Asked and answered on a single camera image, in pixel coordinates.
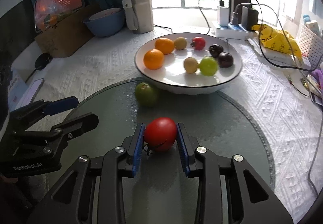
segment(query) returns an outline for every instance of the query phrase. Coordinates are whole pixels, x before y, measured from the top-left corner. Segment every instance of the purple object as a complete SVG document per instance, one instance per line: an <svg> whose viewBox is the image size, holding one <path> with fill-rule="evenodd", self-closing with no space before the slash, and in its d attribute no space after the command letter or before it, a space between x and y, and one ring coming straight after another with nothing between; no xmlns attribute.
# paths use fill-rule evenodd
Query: purple object
<svg viewBox="0 0 323 224"><path fill-rule="evenodd" d="M319 82L322 92L322 86L323 86L323 73L320 69L314 70L311 75Z"/></svg>

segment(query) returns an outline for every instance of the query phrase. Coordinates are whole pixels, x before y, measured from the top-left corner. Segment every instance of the green grape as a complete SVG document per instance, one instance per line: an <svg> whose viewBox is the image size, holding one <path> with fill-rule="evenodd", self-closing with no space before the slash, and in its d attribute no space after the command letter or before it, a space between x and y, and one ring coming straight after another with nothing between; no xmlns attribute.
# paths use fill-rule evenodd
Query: green grape
<svg viewBox="0 0 323 224"><path fill-rule="evenodd" d="M218 62L211 56L206 56L199 64L201 74L204 76L213 76L219 69Z"/></svg>

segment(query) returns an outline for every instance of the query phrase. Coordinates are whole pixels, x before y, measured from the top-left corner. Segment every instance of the yellow plastic bag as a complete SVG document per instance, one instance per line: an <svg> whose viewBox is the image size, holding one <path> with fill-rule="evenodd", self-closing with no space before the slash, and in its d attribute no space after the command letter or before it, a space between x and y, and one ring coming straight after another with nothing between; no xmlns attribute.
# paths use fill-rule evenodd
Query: yellow plastic bag
<svg viewBox="0 0 323 224"><path fill-rule="evenodd" d="M258 31L260 30L261 25L253 25L252 30ZM288 40L290 41L291 46L293 47L294 55L298 58L302 57L301 50L299 49L295 39L292 37L290 33L285 31ZM283 31L274 29L271 26L263 24L263 28L261 30L260 39L264 47L270 48L275 51L279 51L285 54L292 54L290 46L284 36Z"/></svg>

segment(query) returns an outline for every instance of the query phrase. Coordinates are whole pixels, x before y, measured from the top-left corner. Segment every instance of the power strip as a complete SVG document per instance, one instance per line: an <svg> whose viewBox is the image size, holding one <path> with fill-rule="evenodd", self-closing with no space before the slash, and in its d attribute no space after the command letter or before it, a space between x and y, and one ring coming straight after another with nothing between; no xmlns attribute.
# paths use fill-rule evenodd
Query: power strip
<svg viewBox="0 0 323 224"><path fill-rule="evenodd" d="M248 40L254 36L254 32L247 31L243 28L242 25L231 25L228 23L228 26L219 25L217 21L212 21L211 27L213 29L213 34L217 38L231 38L231 39L240 39Z"/></svg>

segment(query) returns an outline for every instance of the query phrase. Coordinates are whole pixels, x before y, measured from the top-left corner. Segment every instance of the white textured tablecloth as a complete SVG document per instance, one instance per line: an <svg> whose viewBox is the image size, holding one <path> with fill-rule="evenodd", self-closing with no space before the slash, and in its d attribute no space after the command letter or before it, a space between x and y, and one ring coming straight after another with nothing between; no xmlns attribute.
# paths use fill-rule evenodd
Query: white textured tablecloth
<svg viewBox="0 0 323 224"><path fill-rule="evenodd" d="M176 32L205 33L206 28L181 27ZM134 55L145 42L169 33L163 28L142 35L124 29L110 38L93 38L68 58L54 59L35 78L45 82L36 100L58 100L76 96L79 101L113 83L139 76ZM299 94L280 70L261 63L246 41L230 39L241 54L243 70L224 93L244 106L266 135L275 161L275 194L297 223L315 200L307 173L314 156L321 111ZM68 112L47 116L33 130L49 130ZM323 185L323 150L319 150L312 180Z"/></svg>

